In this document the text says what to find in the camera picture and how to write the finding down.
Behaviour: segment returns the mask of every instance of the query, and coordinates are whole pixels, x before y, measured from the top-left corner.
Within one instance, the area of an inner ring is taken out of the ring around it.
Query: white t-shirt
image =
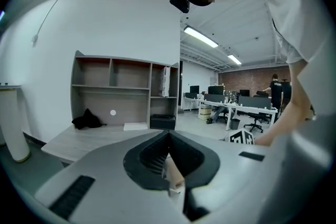
[[[324,44],[333,42],[335,26],[323,0],[266,1],[287,63],[302,58],[309,62]]]

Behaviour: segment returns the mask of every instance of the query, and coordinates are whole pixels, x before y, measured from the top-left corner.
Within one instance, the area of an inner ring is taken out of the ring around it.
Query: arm
[[[267,134],[258,137],[255,140],[255,144],[264,146],[271,145],[276,136],[290,133],[307,117],[310,101],[297,78],[297,75],[306,65],[307,62],[304,60],[289,65],[292,82],[292,96],[290,102],[278,121],[269,129]]]

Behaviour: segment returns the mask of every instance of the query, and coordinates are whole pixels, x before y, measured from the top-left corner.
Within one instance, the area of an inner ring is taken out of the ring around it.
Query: bookshelf
[[[168,65],[127,58],[87,56],[76,51],[71,76],[71,112],[88,108],[102,123],[146,122],[153,114],[177,116],[179,64],[171,67],[169,97],[159,96],[160,74]]]

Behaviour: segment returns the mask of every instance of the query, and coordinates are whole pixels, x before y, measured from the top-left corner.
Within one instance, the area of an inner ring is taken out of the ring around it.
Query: white wall
[[[76,50],[170,65],[180,59],[180,17],[169,0],[59,0],[33,47],[32,36],[54,2],[28,11],[0,43],[0,81],[23,85],[22,129],[44,142],[71,125]]]
[[[218,83],[218,73],[195,65],[193,63],[188,63],[183,61],[183,72],[182,72],[182,94],[185,92],[190,92],[190,86],[199,85],[199,92],[207,91],[210,84],[210,78],[216,78],[216,83]],[[192,109],[197,108],[196,103],[193,104]]]

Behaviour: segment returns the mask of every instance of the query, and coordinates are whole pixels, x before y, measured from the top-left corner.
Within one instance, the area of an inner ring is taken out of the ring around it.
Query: black t-shirt
[[[282,84],[277,80],[273,80],[269,87],[271,88],[272,105],[274,108],[279,108],[281,105],[281,93],[283,92]]]

